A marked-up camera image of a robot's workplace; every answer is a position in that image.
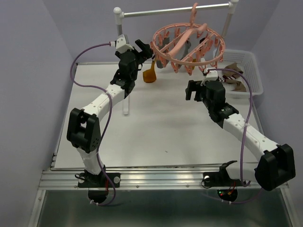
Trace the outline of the pink round clip hanger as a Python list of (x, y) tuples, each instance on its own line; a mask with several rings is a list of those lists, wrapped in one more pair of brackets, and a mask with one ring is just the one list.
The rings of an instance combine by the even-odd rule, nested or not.
[(181, 67), (191, 75), (195, 68), (216, 68), (223, 61), (225, 41), (207, 23), (195, 23), (198, 4), (191, 7), (189, 22), (175, 23), (155, 32), (151, 48), (156, 60), (165, 68), (170, 64), (175, 73)]

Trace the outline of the maroon white striped sock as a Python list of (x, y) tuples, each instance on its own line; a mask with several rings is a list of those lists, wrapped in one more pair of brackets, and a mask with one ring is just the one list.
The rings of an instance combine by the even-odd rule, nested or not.
[(218, 79), (220, 82), (228, 84), (235, 83), (237, 81), (237, 78), (235, 76), (226, 76), (223, 71), (218, 72)]

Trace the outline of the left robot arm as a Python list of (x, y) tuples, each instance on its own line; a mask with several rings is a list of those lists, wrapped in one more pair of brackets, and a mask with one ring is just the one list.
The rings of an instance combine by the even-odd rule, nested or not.
[(84, 172), (75, 176), (79, 180), (79, 187), (118, 186), (113, 182), (115, 175), (106, 173), (105, 165), (98, 154), (98, 148), (105, 135), (105, 131), (100, 129), (100, 121), (104, 116), (110, 118), (113, 107), (128, 97), (135, 87), (142, 64), (153, 56), (149, 44), (141, 40), (136, 40), (135, 43), (140, 51), (122, 37), (108, 43), (109, 46), (116, 48), (115, 55), (119, 58), (118, 69), (113, 79), (106, 89), (101, 89), (101, 95), (90, 104), (81, 109), (74, 108), (70, 112), (67, 140), (77, 149), (84, 163)]

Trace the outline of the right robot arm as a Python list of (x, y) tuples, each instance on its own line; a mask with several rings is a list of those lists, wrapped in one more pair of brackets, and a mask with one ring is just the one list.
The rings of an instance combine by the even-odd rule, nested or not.
[(232, 182), (256, 182), (271, 191), (295, 178), (294, 151), (288, 144), (279, 145), (248, 124), (239, 111), (226, 102), (225, 88), (219, 81), (190, 80), (185, 90), (186, 100), (203, 102), (211, 120), (241, 142), (256, 158), (257, 164), (231, 160), (223, 163), (217, 172), (207, 172), (207, 187), (228, 186)]

